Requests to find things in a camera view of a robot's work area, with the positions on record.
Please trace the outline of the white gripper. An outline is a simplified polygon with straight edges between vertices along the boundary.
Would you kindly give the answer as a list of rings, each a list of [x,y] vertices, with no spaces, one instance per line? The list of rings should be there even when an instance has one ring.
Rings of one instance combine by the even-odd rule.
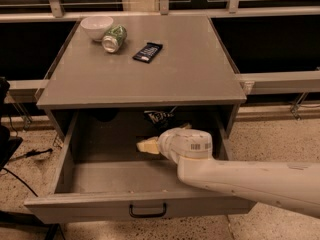
[[[151,137],[139,141],[136,146],[140,152],[161,153],[167,159],[178,163],[181,158],[208,159],[212,157],[213,140],[210,133],[192,129],[190,123],[181,128],[173,128],[162,133],[159,138]]]

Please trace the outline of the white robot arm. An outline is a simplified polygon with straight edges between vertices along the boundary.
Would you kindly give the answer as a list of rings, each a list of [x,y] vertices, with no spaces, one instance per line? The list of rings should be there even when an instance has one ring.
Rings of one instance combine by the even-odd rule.
[[[174,162],[187,185],[320,218],[319,163],[217,160],[211,134],[185,127],[141,140],[137,149]]]

